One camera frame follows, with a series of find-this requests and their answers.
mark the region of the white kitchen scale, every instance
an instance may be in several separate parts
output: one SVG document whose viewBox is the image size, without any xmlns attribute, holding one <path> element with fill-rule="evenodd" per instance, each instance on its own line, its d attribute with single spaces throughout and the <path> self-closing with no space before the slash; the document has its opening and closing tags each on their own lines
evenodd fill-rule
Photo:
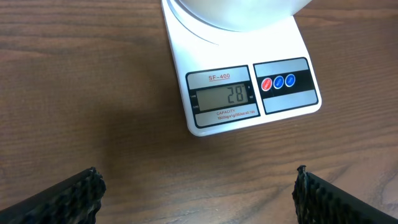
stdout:
<svg viewBox="0 0 398 224">
<path fill-rule="evenodd" d="M 293 16 L 252 32 L 212 26 L 162 0 L 190 132 L 207 136 L 308 114 L 322 99 Z"/>
</svg>

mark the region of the wood grain surface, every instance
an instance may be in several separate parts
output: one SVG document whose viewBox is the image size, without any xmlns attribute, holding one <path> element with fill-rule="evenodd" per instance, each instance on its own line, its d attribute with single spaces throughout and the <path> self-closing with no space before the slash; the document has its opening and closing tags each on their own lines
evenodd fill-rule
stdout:
<svg viewBox="0 0 398 224">
<path fill-rule="evenodd" d="M 398 218 L 398 2 L 296 15 L 320 111 L 187 129 L 159 0 L 0 1 L 0 209 L 91 166 L 98 223 L 296 223 L 296 168 Z"/>
</svg>

